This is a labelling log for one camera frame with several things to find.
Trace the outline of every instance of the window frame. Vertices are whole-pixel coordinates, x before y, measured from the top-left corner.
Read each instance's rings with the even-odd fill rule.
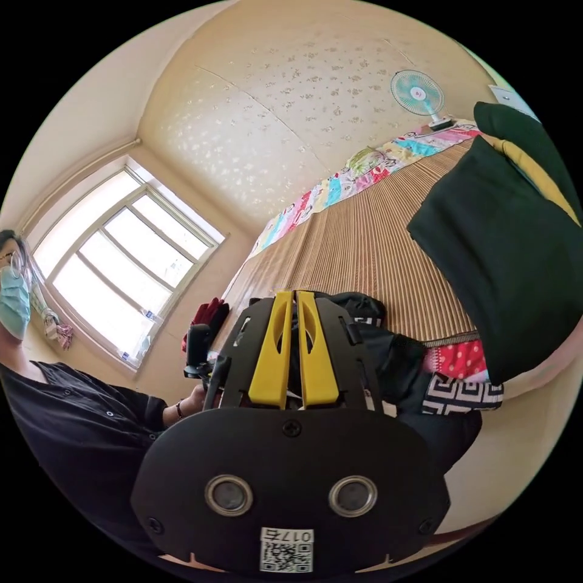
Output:
[[[99,186],[106,183],[108,180],[118,175],[121,172],[128,173],[139,186],[133,190],[131,193],[123,197],[118,203],[110,207],[105,213],[103,213],[96,221],[94,221],[78,238],[77,240],[67,249],[63,257],[57,262],[51,273],[45,278],[44,274],[40,270],[39,266],[36,264],[34,259],[34,254],[38,247],[42,244],[44,239],[55,229],[59,221],[66,216],[76,204],[81,202],[85,197],[90,196],[91,193],[96,190]],[[170,237],[168,237],[164,232],[157,228],[151,221],[149,221],[144,215],[142,215],[137,209],[132,207],[132,204],[136,202],[143,196],[149,196],[150,199],[158,204],[162,210],[166,211],[173,219],[175,219],[181,226],[183,226],[187,231],[192,233],[196,238],[201,240],[208,249],[200,257],[196,259],[188,251],[186,251],[182,246],[174,242]],[[172,287],[171,284],[165,282],[162,278],[154,274],[147,266],[143,265],[138,259],[136,259],[127,249],[125,249],[121,243],[117,242],[114,237],[112,237],[105,229],[106,225],[117,217],[125,209],[128,209],[136,218],[138,218],[144,225],[150,228],[158,237],[165,241],[168,245],[172,246],[178,253],[182,254],[187,260],[192,263],[192,267],[188,270],[186,275],[180,280],[180,282]],[[137,365],[131,364],[126,361],[118,354],[119,348],[110,340],[105,338],[100,332],[93,328],[75,309],[75,307],[58,291],[54,285],[55,279],[60,274],[63,267],[67,262],[74,256],[76,256],[85,267],[87,267],[96,277],[98,277],[105,285],[107,285],[116,295],[118,295],[122,300],[128,303],[132,308],[141,312],[143,309],[148,309],[145,306],[141,306],[134,299],[128,296],[125,292],[120,290],[113,282],[109,281],[107,277],[99,271],[99,269],[91,264],[91,262],[86,259],[81,252],[81,247],[91,238],[95,233],[101,233],[112,245],[114,245],[118,250],[120,250],[131,262],[133,262],[139,269],[143,270],[148,276],[150,276],[157,283],[166,288],[171,292],[168,301],[161,309],[160,313],[156,314],[159,321],[154,320],[152,322],[152,327],[150,329],[150,345],[143,353],[140,362]],[[105,179],[100,180],[98,183],[94,184],[89,188],[82,197],[75,201],[67,210],[61,213],[51,224],[51,227],[46,230],[44,235],[39,239],[32,250],[32,261],[35,269],[35,275],[41,284],[41,289],[47,292],[47,295],[56,304],[54,306],[55,311],[61,312],[66,316],[66,319],[70,320],[73,325],[78,327],[84,334],[95,343],[101,350],[104,350],[111,358],[113,358],[117,363],[125,365],[125,367],[130,368],[134,373],[138,372],[142,365],[144,365],[148,353],[150,352],[152,346],[155,343],[159,331],[163,328],[168,316],[176,307],[176,304],[180,301],[180,298],[190,285],[192,281],[196,278],[200,270],[206,265],[213,253],[224,243],[225,239],[219,243],[214,240],[208,233],[194,224],[188,219],[179,209],[177,209],[170,201],[168,201],[163,194],[160,194],[153,186],[148,182],[143,180],[136,172],[134,172],[127,163],[123,165],[122,168],[110,173]]]

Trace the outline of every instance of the black and white patterned fabric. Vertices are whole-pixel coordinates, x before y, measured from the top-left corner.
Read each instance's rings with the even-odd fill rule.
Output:
[[[469,383],[435,373],[423,400],[423,413],[455,415],[493,411],[502,405],[504,385]]]

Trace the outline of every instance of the screw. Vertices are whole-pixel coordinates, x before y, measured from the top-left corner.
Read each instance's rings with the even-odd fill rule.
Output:
[[[283,426],[286,437],[297,437],[302,432],[302,426],[294,419],[286,421]]]
[[[428,518],[424,520],[419,526],[419,534],[431,534],[433,530],[433,520]]]
[[[148,526],[154,534],[162,534],[164,532],[164,527],[155,518],[148,519]]]

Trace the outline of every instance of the colorful quilt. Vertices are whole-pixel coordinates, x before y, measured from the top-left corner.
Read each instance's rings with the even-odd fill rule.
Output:
[[[318,183],[294,204],[272,218],[245,261],[293,231],[312,214],[320,213],[329,206],[362,192],[417,160],[443,152],[480,133],[473,121],[458,120],[453,127],[440,132],[428,133],[426,127],[419,128],[378,148],[365,148],[357,152],[340,172]]]

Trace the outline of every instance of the yellow bracket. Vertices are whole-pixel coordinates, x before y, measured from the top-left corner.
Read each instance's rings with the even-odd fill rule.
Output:
[[[299,324],[299,362],[304,407],[334,404],[339,391],[332,362],[326,346],[324,331],[312,292],[296,292]],[[307,335],[312,341],[308,351]]]
[[[271,308],[265,339],[249,387],[248,396],[253,404],[285,409],[292,353],[292,307],[293,292],[278,292]]]

